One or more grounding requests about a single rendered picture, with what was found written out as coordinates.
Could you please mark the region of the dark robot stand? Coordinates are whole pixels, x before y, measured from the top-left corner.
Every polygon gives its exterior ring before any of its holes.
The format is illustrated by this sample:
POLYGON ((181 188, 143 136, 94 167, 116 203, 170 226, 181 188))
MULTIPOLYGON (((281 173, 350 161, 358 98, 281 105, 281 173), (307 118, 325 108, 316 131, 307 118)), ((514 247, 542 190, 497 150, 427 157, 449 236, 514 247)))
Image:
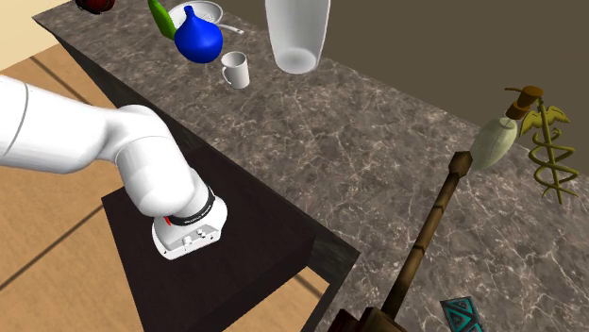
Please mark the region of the dark robot stand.
POLYGON ((212 147, 187 160, 227 204, 211 245, 168 260, 124 189, 102 199, 143 332, 223 332, 311 256, 309 215, 212 147))

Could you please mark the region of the white mug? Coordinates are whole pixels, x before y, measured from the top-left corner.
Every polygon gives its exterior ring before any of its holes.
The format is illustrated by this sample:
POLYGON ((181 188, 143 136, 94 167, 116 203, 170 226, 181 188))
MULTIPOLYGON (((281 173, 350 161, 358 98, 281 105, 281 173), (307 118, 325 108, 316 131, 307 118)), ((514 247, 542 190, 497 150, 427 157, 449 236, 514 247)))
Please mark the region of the white mug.
POLYGON ((231 51, 221 57, 222 76, 233 89, 244 89, 250 83, 247 57, 243 52, 231 51))

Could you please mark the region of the tall white vase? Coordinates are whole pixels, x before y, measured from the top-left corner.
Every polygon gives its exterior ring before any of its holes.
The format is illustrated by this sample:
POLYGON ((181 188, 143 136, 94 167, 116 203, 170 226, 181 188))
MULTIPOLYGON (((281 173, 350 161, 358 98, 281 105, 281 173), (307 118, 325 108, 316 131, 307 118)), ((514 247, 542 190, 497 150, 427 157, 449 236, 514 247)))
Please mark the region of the tall white vase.
POLYGON ((331 0, 264 0, 276 65, 303 75, 319 64, 328 29, 331 0))

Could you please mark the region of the brown wooden staff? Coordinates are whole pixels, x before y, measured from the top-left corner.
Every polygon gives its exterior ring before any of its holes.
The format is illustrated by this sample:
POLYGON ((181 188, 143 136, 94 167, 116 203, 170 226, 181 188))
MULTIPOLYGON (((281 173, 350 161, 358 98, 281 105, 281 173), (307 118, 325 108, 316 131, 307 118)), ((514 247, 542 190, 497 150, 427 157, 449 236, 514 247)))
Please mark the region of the brown wooden staff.
POLYGON ((460 180, 469 172, 472 161, 469 151, 460 151, 453 155, 448 164, 446 180, 381 308, 367 307, 359 320, 345 309, 340 309, 328 332, 409 332, 395 321, 395 317, 446 211, 447 204, 460 180))

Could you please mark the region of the blue round vase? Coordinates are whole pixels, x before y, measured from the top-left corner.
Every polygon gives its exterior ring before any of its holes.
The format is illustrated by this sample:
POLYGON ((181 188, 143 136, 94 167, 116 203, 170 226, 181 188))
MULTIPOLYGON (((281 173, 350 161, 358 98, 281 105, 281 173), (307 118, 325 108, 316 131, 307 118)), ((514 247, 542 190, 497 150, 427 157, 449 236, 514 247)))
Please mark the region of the blue round vase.
POLYGON ((190 5, 183 10, 186 18, 174 35, 178 52, 195 63, 214 61, 223 48, 223 35, 219 27, 197 17, 190 5))

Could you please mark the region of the green curved vegetable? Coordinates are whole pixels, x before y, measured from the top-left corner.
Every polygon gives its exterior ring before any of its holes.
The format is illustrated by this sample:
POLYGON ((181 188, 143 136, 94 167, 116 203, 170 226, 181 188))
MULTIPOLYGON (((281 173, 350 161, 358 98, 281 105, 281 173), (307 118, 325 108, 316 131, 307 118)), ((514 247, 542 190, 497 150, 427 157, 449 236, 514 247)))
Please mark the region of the green curved vegetable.
POLYGON ((168 11, 158 0, 147 0, 147 4, 160 33, 164 37, 173 40, 177 29, 174 26, 168 11))

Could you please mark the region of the pale green soap dispenser bottle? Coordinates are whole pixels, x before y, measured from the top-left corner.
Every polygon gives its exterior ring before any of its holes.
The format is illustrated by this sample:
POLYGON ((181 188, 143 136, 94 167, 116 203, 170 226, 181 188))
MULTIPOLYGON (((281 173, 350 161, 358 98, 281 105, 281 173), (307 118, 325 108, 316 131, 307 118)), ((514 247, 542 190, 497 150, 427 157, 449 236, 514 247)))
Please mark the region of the pale green soap dispenser bottle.
POLYGON ((544 93, 535 86, 526 86, 523 89, 506 88, 506 91, 517 91, 519 96, 502 116, 492 119, 480 129, 470 147, 472 171, 493 166, 508 152, 517 137, 518 122, 544 93))

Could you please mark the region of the teal patterned box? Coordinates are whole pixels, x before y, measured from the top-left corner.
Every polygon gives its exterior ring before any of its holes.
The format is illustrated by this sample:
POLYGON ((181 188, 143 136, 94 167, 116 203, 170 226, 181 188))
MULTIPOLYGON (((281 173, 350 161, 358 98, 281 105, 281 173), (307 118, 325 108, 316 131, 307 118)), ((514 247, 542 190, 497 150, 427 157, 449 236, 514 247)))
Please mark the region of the teal patterned box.
POLYGON ((471 296, 440 302, 450 332, 485 332, 471 296))

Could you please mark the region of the dark red round object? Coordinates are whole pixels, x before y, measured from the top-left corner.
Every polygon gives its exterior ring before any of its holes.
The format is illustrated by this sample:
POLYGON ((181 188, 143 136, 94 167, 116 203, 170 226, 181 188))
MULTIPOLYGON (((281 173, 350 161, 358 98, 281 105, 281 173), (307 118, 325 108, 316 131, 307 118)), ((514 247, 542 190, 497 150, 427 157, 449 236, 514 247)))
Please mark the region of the dark red round object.
POLYGON ((75 0, 76 5, 81 10, 86 10, 94 15, 99 15, 111 10, 115 1, 116 0, 75 0))

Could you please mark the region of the golden winged staff figure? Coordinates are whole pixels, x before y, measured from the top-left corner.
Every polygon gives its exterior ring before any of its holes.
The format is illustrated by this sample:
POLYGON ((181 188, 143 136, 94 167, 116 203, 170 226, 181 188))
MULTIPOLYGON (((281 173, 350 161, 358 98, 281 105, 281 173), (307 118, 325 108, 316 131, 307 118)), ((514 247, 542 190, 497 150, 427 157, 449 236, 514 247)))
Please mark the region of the golden winged staff figure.
POLYGON ((555 122, 569 124, 570 120, 561 109, 546 107, 543 99, 539 98, 536 101, 536 110, 530 110, 523 118, 519 136, 522 137, 533 128, 540 129, 540 132, 531 137, 534 147, 528 154, 528 158, 537 165, 533 178, 544 187, 542 196, 555 191, 558 202, 562 204, 564 193, 578 196, 572 190, 564 188, 563 184, 576 179, 580 173, 561 164, 561 161, 571 157, 576 150, 555 143, 562 136, 562 130, 553 127, 555 122))

